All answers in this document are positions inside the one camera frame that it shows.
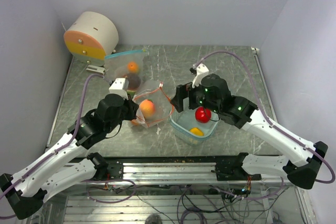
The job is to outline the orange toy fruit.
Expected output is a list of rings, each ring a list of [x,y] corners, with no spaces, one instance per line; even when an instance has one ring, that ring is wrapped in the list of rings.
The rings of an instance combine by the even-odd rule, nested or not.
[[[136,120],[132,120],[131,123],[134,126],[139,126],[140,125],[140,123],[138,123]]]

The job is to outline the clear bag orange zipper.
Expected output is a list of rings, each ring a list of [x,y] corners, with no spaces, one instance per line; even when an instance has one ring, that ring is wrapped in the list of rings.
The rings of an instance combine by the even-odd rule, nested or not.
[[[163,90],[163,82],[149,80],[142,84],[133,96],[139,106],[131,126],[152,127],[166,119],[174,112],[171,99]]]

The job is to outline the light blue plastic basket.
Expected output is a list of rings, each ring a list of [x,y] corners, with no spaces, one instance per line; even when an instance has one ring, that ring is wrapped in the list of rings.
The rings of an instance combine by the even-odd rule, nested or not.
[[[218,115],[210,110],[204,111],[202,107],[181,113],[174,111],[170,115],[174,135],[189,145],[198,145],[209,139],[218,123]]]

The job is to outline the pink toy peach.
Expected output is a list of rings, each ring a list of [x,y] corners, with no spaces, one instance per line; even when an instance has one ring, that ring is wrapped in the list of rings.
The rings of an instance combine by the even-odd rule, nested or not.
[[[155,104],[149,99],[143,100],[139,105],[139,109],[146,119],[153,118],[155,114]]]

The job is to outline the yellow toy lemon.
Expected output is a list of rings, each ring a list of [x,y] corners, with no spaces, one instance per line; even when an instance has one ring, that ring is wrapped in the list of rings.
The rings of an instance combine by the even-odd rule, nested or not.
[[[197,135],[197,136],[204,136],[203,131],[200,130],[199,128],[197,128],[197,127],[191,128],[190,132],[194,135]]]

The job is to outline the clear zip top bag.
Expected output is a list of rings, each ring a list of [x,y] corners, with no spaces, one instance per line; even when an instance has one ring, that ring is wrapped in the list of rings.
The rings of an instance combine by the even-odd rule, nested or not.
[[[143,82],[144,72],[143,60],[147,55],[148,51],[146,49],[140,49],[124,51],[105,56],[104,67],[106,69],[106,77],[111,80],[115,80],[116,78],[124,78],[124,76],[129,73],[127,69],[128,63],[131,61],[135,61],[140,67],[138,75],[141,78],[141,86]]]

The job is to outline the green yellow toy mango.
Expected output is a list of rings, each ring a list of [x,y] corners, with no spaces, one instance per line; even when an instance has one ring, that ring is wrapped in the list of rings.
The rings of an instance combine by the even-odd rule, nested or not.
[[[130,96],[134,96],[136,94],[136,91],[135,90],[128,90],[127,93],[130,95]]]

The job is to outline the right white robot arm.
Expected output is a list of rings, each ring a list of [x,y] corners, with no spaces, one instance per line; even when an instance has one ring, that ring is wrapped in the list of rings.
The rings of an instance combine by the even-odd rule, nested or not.
[[[227,82],[218,75],[203,77],[198,86],[191,82],[178,85],[171,100],[177,112],[184,110],[185,99],[188,99],[190,109],[204,107],[226,124],[257,136],[281,152],[271,156],[240,153],[230,172],[215,171],[218,177],[234,176],[241,180],[249,175],[273,175],[286,178],[303,189],[311,189],[317,182],[328,146],[322,141],[313,143],[298,137],[263,115],[255,103],[232,95]]]

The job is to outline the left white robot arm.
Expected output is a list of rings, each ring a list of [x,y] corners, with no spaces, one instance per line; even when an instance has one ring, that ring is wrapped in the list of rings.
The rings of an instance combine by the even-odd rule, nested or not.
[[[14,216],[23,220],[36,213],[55,194],[84,181],[99,181],[112,175],[99,153],[91,153],[74,167],[69,161],[84,154],[107,138],[123,121],[136,117],[139,105],[130,97],[108,94],[97,108],[90,110],[69,127],[62,138],[36,161],[15,174],[1,175],[2,198]]]

